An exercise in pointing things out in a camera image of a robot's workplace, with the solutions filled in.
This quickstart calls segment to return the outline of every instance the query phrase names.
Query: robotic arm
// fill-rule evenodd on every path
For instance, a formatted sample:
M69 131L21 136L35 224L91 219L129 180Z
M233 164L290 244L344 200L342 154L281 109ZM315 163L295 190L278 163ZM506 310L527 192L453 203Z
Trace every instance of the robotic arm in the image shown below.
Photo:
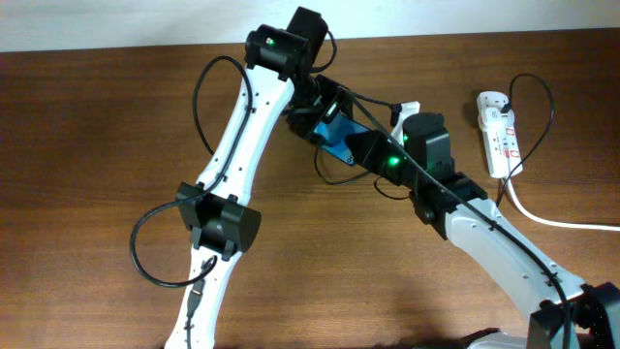
M196 185L181 183L176 194L191 232L190 279L210 272L186 287L166 348L214 345L229 277L261 224L261 214L247 206L264 146L282 113L288 114L291 130L301 138L349 165L410 188L420 220L472 256L530 321L527 339L485 333L469 340L470 347L561 348L563 306L571 307L572 321L591 329L598 345L620 347L620 292L608 283L586 285L557 265L508 222L476 183L456 173L450 135L440 114L419 113L417 102L392 106L391 134L353 121L353 104L360 107L355 93L324 76L310 75L316 71L312 65L326 33L320 14L299 8L287 30L262 25L248 36L244 72L250 86L241 84L223 139ZM494 222L481 219L472 207ZM498 234L500 226L512 238ZM553 279L526 250L553 271ZM560 300L552 285L556 281L570 303ZM571 347L578 348L574 326L568 336Z

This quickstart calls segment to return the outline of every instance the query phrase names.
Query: white cable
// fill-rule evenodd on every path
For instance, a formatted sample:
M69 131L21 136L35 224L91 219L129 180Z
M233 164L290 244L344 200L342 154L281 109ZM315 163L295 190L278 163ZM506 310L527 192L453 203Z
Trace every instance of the white cable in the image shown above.
M518 210L520 210L521 213L525 214L528 218L530 218L533 221L536 221L536 222L539 222L539 223L543 223L543 224L546 224L546 225L550 225L550 226L553 226L553 227L560 227L560 228L593 229L593 230L604 230L604 231L611 231L611 232L620 232L620 227L606 226L606 225L596 225L596 224L577 224L577 223L554 222L554 221L550 221L550 220L547 220L547 219L543 219L543 218L537 217L534 214L528 212L528 210L525 209L521 205L519 200L516 198L516 194L514 193L514 188L512 187L512 181L511 180L508 181L507 187L508 187L508 192L511 195L512 202L514 203L516 208L518 208Z

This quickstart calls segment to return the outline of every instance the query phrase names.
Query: black cable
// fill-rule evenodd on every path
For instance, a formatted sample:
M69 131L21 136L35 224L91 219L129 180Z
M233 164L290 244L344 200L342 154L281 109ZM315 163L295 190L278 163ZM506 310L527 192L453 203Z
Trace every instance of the black cable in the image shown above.
M356 93L352 90L349 90L349 93L356 96L358 99L362 100L362 101L366 101L368 103L372 103L372 104L376 104L376 105L380 105L380 106L385 106L388 107L390 109L392 109L395 105L392 103L388 103L388 102L384 102L384 101L380 101L380 100L376 100L370 97L366 97L364 95L360 95L359 93Z
M532 146L532 149L530 149L530 151L527 153L527 155L525 155L525 157L521 160L521 162L519 162L518 165L516 165L514 167L514 169L512 169L512 171L509 172L508 176L504 180L504 185L502 186L502 190L500 190L500 193L497 196L497 200L495 201L495 206L498 207L498 208L500 206L500 203L502 202L502 198L504 197L504 194L506 193L506 186L508 184L508 181L511 180L512 174L514 173L514 171L516 169L518 169L521 165L523 165L523 163L525 163L525 160L527 160L530 157L530 155L532 155L534 150L536 150L536 148L539 147L539 144L541 144L543 139L549 133L549 130L551 129L551 123L553 122L553 114L555 113L555 100L553 99L553 94L551 93L551 89L549 88L549 86L546 84L546 82L544 82L543 79L535 76L534 74L528 74L528 73L519 74L516 77L512 78L512 81L511 81L511 92L510 92L510 95L509 95L509 98L508 98L508 103L502 108L502 113L509 112L512 109L512 88L514 87L514 82L517 81L519 78L522 78L522 77L532 78L532 79L535 79L535 80L537 80L538 82L541 83L541 85L544 88L544 90L546 91L546 95L547 95L547 97L549 99L549 105L551 107L551 113L549 114L549 121L547 121L546 128L542 132L541 137L536 141L534 146Z
M191 198L186 198L186 199L182 199L182 200L176 200L176 201L173 201L173 202L170 202L170 203L166 203L166 204L163 204L163 205L160 205L160 206L157 206L155 208L150 209L147 213L145 213L142 216L142 218L140 220L138 220L138 222L134 226L134 230L132 231L131 237L129 239L129 253L132 256L132 261L134 262L134 266L136 266L136 269L138 270L139 274L142 275L142 277L144 277L145 279L147 279L148 281L154 283L157 286L170 287L170 288L185 287L185 286L191 285L191 284L196 283L197 281L203 279L210 272L210 270L203 271L200 275L196 276L195 278L190 279L190 280L186 280L186 281L181 281L181 282L168 282L168 281L160 280L160 279L152 276L151 274L149 274L144 269L142 264L140 263L140 260L138 259L138 253L136 251L136 239L138 237L138 232L140 231L141 226L150 217L152 217L153 215L155 215L157 213L160 213L161 211L163 211L163 210L165 210L167 208L180 206L180 205L183 205L183 204L191 203L193 201L198 201L198 200L204 198L206 195L208 195L222 181L226 171L229 168L229 165L231 164L231 161L233 160L233 154L234 154L234 152L235 152L235 150L236 150L236 148L237 148L237 146L239 144L239 140L241 139L241 135L243 134L243 130L245 129L246 124L248 123L248 120L250 118L250 114L252 113L252 106L253 106L253 103L254 103L254 99L253 99L252 85L250 84L250 79L248 78L248 75L245 73L245 70L243 70L243 67L241 66L241 64L239 64L239 62L237 62L234 58L229 57L229 56L219 56L219 57L214 58L212 61L210 61L207 64L206 67L210 68L210 67L213 66L213 64L215 62L219 62L221 60L227 60L227 61L233 63L233 65L236 67L236 69L239 71L239 73L243 77L243 81L245 82L245 87L246 87L246 89L248 91L247 92L247 95L248 95L248 105L246 106L245 115L243 117L243 120L241 121L241 125L239 126L239 131L234 136L234 140L232 141L231 151L229 151L229 154L227 155L226 160L224 161L224 165L222 166L222 171L217 174L217 176L215 177L215 180L213 181L213 183L211 185L209 185L208 188L206 188L204 190L204 192L202 192L198 196L191 197Z
M336 59L336 54L338 54L338 45L336 45L336 41L333 39L333 34L331 34L331 31L327 30L327 35L329 35L329 38L331 39L331 48L332 48L331 58L329 58L329 61L321 67L310 68L310 73L322 72L323 70L329 68L331 63L333 63L333 60Z
M367 175L370 175L369 171L363 172L361 174L356 174L353 177L349 178L349 179L343 179L343 180L329 180L327 178L325 178L325 176L321 173L321 171L319 170L319 164L317 163L317 158L319 157L319 147L317 146L317 148L315 149L314 152L314 170L317 172L317 175L319 175L319 177L323 180L323 182L325 182L325 184L328 185L344 185L344 184L349 184L349 183L353 183L358 179L364 178Z
M211 145L209 145L209 142L206 141L206 137L204 136L204 133L202 132L201 122L198 120L198 94L201 91L202 81L204 80L204 77L206 77L206 74L209 72L209 70L211 70L211 68L215 65L215 63L221 60L227 60L229 62L232 62L233 64L234 62L236 62L234 58L226 56L226 55L219 56L211 60L204 67L204 69L202 69L202 73L198 77L198 80L196 81L196 85L194 86L194 94L192 95L192 114L194 115L194 124L196 125L196 130L198 131L198 135L201 136L202 144L204 144L206 151L208 151L209 154L211 155L213 155L213 149L211 148Z
M408 196L406 196L406 197L402 197L402 198L396 198L396 197L393 197L393 196L390 196L390 195L388 195L388 194L384 193L381 189L379 189L379 185L377 185L377 182L378 182L378 181L379 181L379 179L381 179L381 178L382 178L381 176L378 176L378 177L377 177L377 179L375 179L375 181L372 183L372 185L375 187L375 189L377 190L377 192L379 192L379 194L381 194L381 195L385 196L385 197L386 197L386 198L388 198L388 199L392 199L392 200L407 200L407 199L409 199L409 197L408 197Z
M202 263L202 271L209 274L217 264L217 256L213 255L206 262ZM198 306L201 304L202 297L204 296L204 285L206 281L204 279L199 280L194 284L194 288L190 290L190 293L187 297L187 321L185 322L185 331L187 333L187 349L192 349L192 336L191 331L194 327L192 325L192 319L194 318L194 313Z
M454 192L449 190L439 180L435 179L432 175L430 175L427 171L425 171L424 168L420 166L418 162L416 162L416 160L414 160L414 158L411 155L409 155L409 153L405 150L405 148L402 145L400 145L400 143L388 132L388 130L386 130L386 128L379 121L377 121L377 119L369 111L366 110L366 108L355 98L355 96L352 93L350 93L345 88L341 88L341 89L349 96L349 98L353 101L353 103L356 104L356 106L373 123L373 125L375 125L375 127L377 127L377 129L381 131L387 137L387 139L392 142L392 144L394 144L395 148L398 149L398 152L400 152L400 154L407 161L409 161L411 165L413 165L418 171L423 173L428 178L428 180L430 180L433 184L435 184L444 193L453 197L457 202L459 202L460 204L468 208L478 218L480 218L483 222L488 224L490 226L490 230L496 230L500 232L500 234L502 234L505 238L509 239L519 249L521 249L526 255L528 255L528 257L530 257L532 261L534 261L534 263L536 263L536 265L539 266L539 268L541 268L544 275L548 277L549 282L551 283L553 288L555 288L555 290L557 291L558 296L560 298L560 302L562 303L562 306L564 308L563 309L564 310L564 339L562 342L562 346L564 349L569 349L571 345L571 313L569 309L569 303L566 298L566 294L564 293L564 290L560 286L556 278L556 274L551 272L548 266L543 261L541 261L541 259L534 252L532 252L531 249L529 249L518 238L515 238L511 233L509 233L506 229L504 229L504 227L499 225L499 223L487 217L486 215L484 215L484 213L480 212L477 208L475 208L468 202L461 199L458 195L456 195Z
M192 318L188 317L187 318L187 322L185 323L185 328L186 333L187 333L187 338L185 339L187 341L187 349L192 349Z

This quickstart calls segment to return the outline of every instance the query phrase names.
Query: white wall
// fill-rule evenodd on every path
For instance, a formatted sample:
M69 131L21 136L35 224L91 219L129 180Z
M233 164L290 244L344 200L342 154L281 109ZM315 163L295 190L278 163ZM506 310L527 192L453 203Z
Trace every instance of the white wall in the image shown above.
M339 39L620 26L620 0L5 0L0 51L242 43L297 6Z

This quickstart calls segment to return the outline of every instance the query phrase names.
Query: wood grain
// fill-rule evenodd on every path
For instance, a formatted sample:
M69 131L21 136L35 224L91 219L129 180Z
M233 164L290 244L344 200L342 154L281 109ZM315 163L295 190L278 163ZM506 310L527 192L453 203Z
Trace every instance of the wood grain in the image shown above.
M475 98L520 72L553 88L552 132L515 180L543 217L620 224L620 30L347 40L327 71L359 93L421 102L446 117L458 170L487 191ZM172 199L209 156L191 118L202 66L242 45L0 54L0 347L155 348L168 338L181 292L134 270L130 230ZM329 49L322 53L326 60ZM204 85L201 122L214 143L240 78L225 64ZM542 89L515 92L521 149L547 119ZM385 111L371 108L387 123ZM325 186L313 148L274 129L251 207L263 213L235 269L217 343L358 347L461 336L487 327L525 334L511 301L469 256L392 202L372 178ZM334 178L352 175L324 158ZM402 189L388 188L391 194ZM620 236L536 224L504 203L515 227L591 284L620 284ZM176 211L149 222L139 254L165 279L186 277L188 233Z

